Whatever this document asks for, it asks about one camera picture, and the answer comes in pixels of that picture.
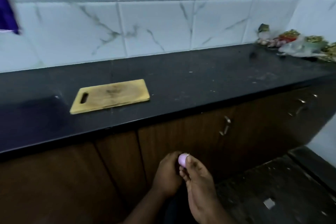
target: white wall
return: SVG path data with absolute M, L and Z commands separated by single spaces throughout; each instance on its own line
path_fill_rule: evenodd
M 253 42 L 285 30 L 298 0 L 12 0 L 0 72 Z
M 300 0 L 288 24 L 305 35 L 323 35 L 336 42 L 336 0 Z M 336 116 L 308 144 L 308 147 L 336 167 Z

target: person's right hand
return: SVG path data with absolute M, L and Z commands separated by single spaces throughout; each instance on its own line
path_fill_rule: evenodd
M 190 211 L 198 223 L 234 223 L 221 206 L 212 175 L 203 163 L 189 155 L 186 169 L 180 167 L 180 175 L 187 185 Z

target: person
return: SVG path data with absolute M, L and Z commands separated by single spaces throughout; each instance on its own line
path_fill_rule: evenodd
M 235 224 L 217 198 L 212 175 L 203 163 L 189 155 L 186 159 L 186 168 L 179 166 L 179 174 L 176 172 L 177 159 L 181 153 L 175 151 L 161 160 L 151 189 L 122 222 L 123 224 L 154 223 L 166 200 L 178 196 L 176 193 L 183 190 L 181 189 L 183 181 L 187 191 L 185 200 L 188 201 L 188 211 L 194 218 L 194 222 L 199 224 Z M 179 214 L 174 214 L 174 211 L 183 208 L 176 206 L 183 202 L 185 197 L 180 196 L 176 200 L 172 198 L 167 207 L 164 223 L 192 223 L 186 220 L 188 211 L 185 209 L 182 213 L 180 211 Z

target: cutting board handle hole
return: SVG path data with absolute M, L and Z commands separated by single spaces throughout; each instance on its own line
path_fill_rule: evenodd
M 89 93 L 87 93 L 87 92 L 83 93 L 82 99 L 81 99 L 81 104 L 86 102 L 88 96 L 89 96 Z

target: pink round object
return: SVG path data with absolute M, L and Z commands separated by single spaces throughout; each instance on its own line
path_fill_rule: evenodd
M 183 153 L 183 154 L 179 155 L 179 157 L 178 157 L 178 163 L 184 168 L 186 168 L 186 159 L 187 159 L 188 156 L 189 156 L 189 154 Z

